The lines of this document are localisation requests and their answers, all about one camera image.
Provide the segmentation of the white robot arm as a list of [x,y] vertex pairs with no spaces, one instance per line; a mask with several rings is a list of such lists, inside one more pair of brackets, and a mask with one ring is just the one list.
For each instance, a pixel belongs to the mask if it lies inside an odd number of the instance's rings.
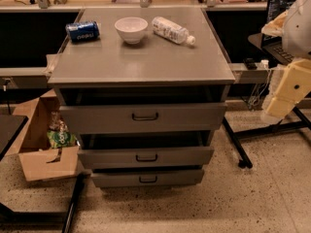
[[283,50],[294,57],[287,66],[273,70],[261,105],[260,119],[275,124],[311,92],[311,0],[295,0],[261,32],[266,29],[268,35],[281,36]]

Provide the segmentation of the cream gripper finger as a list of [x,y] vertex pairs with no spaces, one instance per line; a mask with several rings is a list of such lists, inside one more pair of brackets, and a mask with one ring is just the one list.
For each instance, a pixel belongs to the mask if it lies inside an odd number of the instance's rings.
[[273,73],[264,100],[264,117],[284,118],[310,91],[311,60],[296,58],[283,69],[283,75]]

